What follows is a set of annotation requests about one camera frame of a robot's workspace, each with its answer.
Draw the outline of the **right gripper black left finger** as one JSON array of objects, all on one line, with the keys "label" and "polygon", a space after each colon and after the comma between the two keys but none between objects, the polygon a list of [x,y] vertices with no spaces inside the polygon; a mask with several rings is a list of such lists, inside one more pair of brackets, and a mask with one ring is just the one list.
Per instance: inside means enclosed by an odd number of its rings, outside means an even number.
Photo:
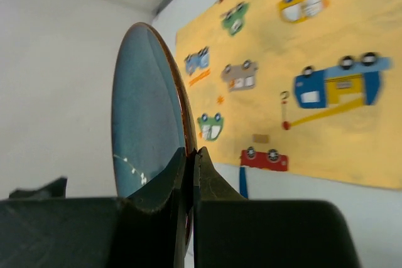
[{"label": "right gripper black left finger", "polygon": [[180,147],[158,176],[121,201],[118,267],[185,265],[186,165],[186,151]]}]

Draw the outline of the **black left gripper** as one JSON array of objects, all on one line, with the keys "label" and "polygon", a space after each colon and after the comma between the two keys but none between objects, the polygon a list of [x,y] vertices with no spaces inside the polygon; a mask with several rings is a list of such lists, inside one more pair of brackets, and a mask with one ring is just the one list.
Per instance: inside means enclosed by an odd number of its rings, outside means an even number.
[{"label": "black left gripper", "polygon": [[65,198],[67,189],[66,177],[59,177],[39,188],[32,190],[23,190],[17,188],[10,192],[9,199],[47,199],[47,198]]}]

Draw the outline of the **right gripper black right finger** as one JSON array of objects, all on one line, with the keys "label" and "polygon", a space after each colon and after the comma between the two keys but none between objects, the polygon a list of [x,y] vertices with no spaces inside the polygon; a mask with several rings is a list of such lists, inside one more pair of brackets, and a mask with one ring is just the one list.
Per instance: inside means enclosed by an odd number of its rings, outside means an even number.
[{"label": "right gripper black right finger", "polygon": [[195,156],[193,176],[195,267],[218,267],[231,262],[244,236],[231,211],[246,201],[214,168],[206,147]]}]

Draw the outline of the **dark teal ceramic plate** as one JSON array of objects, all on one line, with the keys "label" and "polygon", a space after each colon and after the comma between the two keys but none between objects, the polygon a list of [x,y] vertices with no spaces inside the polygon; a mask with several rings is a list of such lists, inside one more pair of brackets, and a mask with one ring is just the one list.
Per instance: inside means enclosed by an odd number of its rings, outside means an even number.
[{"label": "dark teal ceramic plate", "polygon": [[154,27],[132,25],[118,51],[111,104],[111,141],[118,196],[129,198],[158,176],[175,151],[186,151],[186,252],[193,216],[195,127],[183,80]]}]

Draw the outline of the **yellow vehicle print cloth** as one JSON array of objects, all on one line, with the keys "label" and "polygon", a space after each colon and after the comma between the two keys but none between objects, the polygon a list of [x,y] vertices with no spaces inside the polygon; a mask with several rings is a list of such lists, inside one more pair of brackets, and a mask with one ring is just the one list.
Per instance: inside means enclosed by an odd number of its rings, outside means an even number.
[{"label": "yellow vehicle print cloth", "polygon": [[401,0],[218,0],[176,51],[214,162],[401,188]]}]

